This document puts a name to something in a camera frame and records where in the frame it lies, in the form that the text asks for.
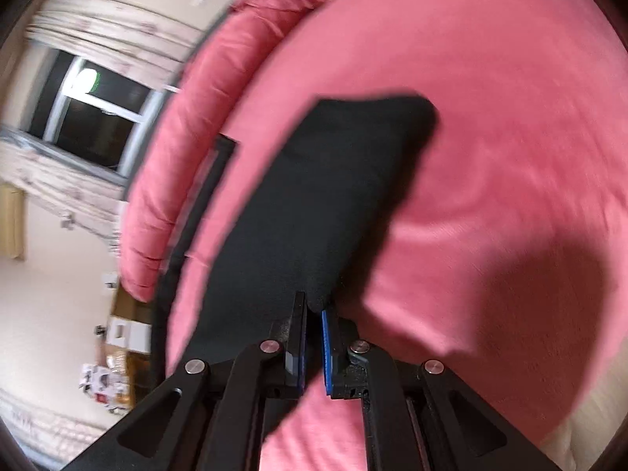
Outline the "window with grey frame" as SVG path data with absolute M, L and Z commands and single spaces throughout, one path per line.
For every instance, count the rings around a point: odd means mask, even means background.
M 164 98 L 84 57 L 46 49 L 19 129 L 39 150 L 121 183 L 130 177 Z

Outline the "wooden air conditioner cover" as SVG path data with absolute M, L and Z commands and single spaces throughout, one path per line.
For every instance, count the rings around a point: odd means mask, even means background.
M 24 258 L 24 192 L 9 183 L 1 184 L 1 255 L 10 259 Z

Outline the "wooden shelf desk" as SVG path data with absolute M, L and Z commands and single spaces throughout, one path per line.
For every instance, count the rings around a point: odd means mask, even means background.
M 103 363 L 112 371 L 114 388 L 109 410 L 121 414 L 144 399 L 151 389 L 151 306 L 137 301 L 119 284 L 105 327 L 98 327 L 103 339 Z

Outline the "white appliance box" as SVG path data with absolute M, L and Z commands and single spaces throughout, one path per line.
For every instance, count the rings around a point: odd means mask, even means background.
M 84 363 L 79 389 L 111 413 L 128 411 L 131 408 L 131 386 L 128 378 L 108 367 Z

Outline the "pink folded duvet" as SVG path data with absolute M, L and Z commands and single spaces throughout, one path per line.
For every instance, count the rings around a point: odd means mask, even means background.
M 253 75 L 299 22 L 328 0 L 234 0 L 185 68 L 157 122 L 121 216 L 120 279 L 147 302 L 198 169 Z

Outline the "black pants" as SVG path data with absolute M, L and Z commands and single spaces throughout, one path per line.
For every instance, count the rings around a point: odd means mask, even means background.
M 416 94 L 321 99 L 278 152 L 231 226 L 200 291 L 183 294 L 204 213 L 242 150 L 227 137 L 206 175 L 152 300 L 154 386 L 178 363 L 173 350 L 205 363 L 232 360 L 270 335 L 305 293 L 311 312 L 327 308 L 353 253 L 389 208 L 399 182 L 432 133 L 433 104 Z M 307 330 L 307 381 L 323 373 L 319 330 Z

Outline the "pink patterned curtain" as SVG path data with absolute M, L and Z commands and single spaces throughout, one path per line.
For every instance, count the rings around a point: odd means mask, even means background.
M 180 70 L 202 32 L 116 0 L 45 0 L 24 35 L 160 89 Z
M 66 166 L 32 147 L 1 139 L 1 178 L 39 200 L 70 225 L 103 240 L 119 237 L 124 189 Z

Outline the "pink bed sheet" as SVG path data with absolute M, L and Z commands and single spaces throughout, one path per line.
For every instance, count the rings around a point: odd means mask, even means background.
M 438 110 L 405 199 L 341 291 L 364 335 L 435 356 L 558 464 L 627 335 L 627 52 L 593 0 L 332 0 L 283 40 L 183 276 L 167 356 L 214 257 L 317 97 L 412 90 Z

